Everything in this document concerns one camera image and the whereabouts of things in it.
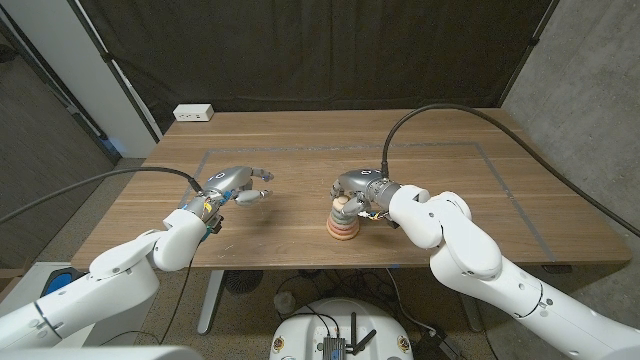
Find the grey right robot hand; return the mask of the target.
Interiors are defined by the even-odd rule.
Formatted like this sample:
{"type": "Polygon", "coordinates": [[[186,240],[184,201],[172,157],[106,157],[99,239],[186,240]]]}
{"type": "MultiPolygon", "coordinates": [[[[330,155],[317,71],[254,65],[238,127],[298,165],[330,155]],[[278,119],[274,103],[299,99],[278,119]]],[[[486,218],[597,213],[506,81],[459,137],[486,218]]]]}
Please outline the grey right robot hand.
{"type": "Polygon", "coordinates": [[[400,185],[385,178],[378,169],[357,169],[341,174],[332,185],[331,198],[347,196],[349,200],[340,210],[344,216],[369,212],[373,204],[381,215],[390,219],[389,206],[400,185]]]}

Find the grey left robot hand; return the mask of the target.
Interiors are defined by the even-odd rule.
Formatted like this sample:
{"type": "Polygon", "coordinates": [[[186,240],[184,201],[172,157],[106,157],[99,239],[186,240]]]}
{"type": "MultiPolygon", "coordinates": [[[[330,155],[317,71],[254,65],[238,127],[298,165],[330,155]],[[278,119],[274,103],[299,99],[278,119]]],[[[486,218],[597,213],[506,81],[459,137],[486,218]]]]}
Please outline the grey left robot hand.
{"type": "Polygon", "coordinates": [[[262,168],[235,166],[224,169],[210,177],[202,186],[202,191],[183,207],[198,216],[204,223],[210,222],[219,209],[229,201],[239,206],[250,206],[268,197],[269,190],[253,189],[253,178],[265,182],[274,175],[262,168]]]}

